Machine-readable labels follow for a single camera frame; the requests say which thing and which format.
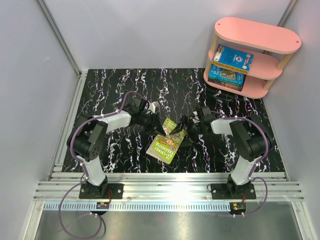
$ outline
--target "metal floor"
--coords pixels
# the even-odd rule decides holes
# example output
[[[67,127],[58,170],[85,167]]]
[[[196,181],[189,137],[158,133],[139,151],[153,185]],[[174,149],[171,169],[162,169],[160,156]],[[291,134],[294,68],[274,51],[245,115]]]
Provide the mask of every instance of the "metal floor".
[[[256,209],[248,203],[248,212]],[[64,211],[67,229],[79,237],[90,236],[99,227],[93,216],[76,218],[84,211]],[[103,215],[100,240],[302,240],[293,207],[289,202],[270,202],[250,217],[216,217],[214,212],[126,212],[110,211]],[[45,210],[36,240],[71,240],[61,229],[57,211]]]

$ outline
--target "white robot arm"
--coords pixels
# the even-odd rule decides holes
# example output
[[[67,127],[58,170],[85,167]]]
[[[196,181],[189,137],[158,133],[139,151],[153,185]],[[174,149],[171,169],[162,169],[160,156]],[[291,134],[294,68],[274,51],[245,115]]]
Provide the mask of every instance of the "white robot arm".
[[[191,119],[183,116],[170,134],[186,128],[187,138],[181,146],[191,146],[199,142],[199,134],[211,135],[213,138],[220,134],[233,136],[239,158],[225,184],[225,196],[242,198],[251,184],[251,174],[274,145],[274,140],[255,114],[248,117],[227,117],[219,112],[215,113],[222,117],[215,119],[208,106],[198,108],[191,115]]]
[[[74,131],[67,140],[67,146],[75,153],[86,175],[86,185],[91,192],[103,192],[99,186],[107,186],[108,180],[102,169],[99,155],[105,147],[105,135],[113,130],[132,125],[140,125],[151,135],[166,135],[155,113],[157,102],[149,103],[144,99],[134,98],[133,103],[127,104],[123,110],[115,111],[104,116],[81,115],[74,125]]]

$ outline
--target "shelf tier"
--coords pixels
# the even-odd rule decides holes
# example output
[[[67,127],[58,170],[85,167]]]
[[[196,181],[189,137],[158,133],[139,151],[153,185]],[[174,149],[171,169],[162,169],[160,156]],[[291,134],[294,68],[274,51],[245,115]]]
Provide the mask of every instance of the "shelf tier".
[[[266,81],[253,76],[248,76],[248,75],[246,76],[242,91],[233,90],[231,88],[221,86],[213,82],[209,82],[207,73],[204,73],[203,78],[205,82],[212,87],[225,90],[234,94],[238,94],[244,97],[248,97],[251,99],[261,99],[268,93],[268,90],[264,90],[263,88]]]
[[[241,44],[277,54],[292,54],[301,46],[293,31],[237,17],[224,17],[215,23],[215,33],[228,42]]]
[[[260,52],[244,49],[241,47],[226,45],[227,47],[240,50],[253,55],[250,71],[247,74],[258,79],[264,80],[273,80],[280,76],[282,70],[277,70],[279,60],[273,56],[263,54]],[[212,60],[214,57],[214,52],[209,51],[209,59]]]

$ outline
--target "blue book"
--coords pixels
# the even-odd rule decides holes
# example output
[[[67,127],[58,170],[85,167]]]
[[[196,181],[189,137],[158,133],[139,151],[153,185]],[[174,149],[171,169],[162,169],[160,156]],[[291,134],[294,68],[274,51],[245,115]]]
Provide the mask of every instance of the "blue book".
[[[243,73],[221,68],[214,64],[211,65],[209,72],[210,79],[215,79],[221,82],[230,83],[237,86],[243,86],[246,76],[247,75]]]
[[[212,63],[222,68],[247,74],[253,58],[254,56],[250,53],[219,44],[213,56]]]

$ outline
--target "wooden shelf post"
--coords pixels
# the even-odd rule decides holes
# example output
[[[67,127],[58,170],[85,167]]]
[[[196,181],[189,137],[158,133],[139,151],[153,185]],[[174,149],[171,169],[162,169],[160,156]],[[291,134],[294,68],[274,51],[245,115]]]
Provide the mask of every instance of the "wooden shelf post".
[[[212,64],[211,60],[208,58],[208,60],[206,61],[205,70],[204,70],[205,74],[209,75],[211,64]]]
[[[293,55],[293,53],[284,55],[284,57],[282,58],[281,62],[276,67],[276,69],[279,70],[279,71],[284,69],[285,65],[289,62],[289,60],[292,57],[292,55]]]
[[[272,80],[267,80],[265,85],[263,86],[264,90],[269,90],[269,88],[271,87],[271,85],[274,83],[276,79],[272,79]]]
[[[217,50],[217,47],[218,47],[218,40],[219,40],[219,37],[216,33],[214,33],[213,35],[213,41],[212,41],[212,45],[211,45],[211,48],[210,48],[210,51],[215,53],[216,50]]]

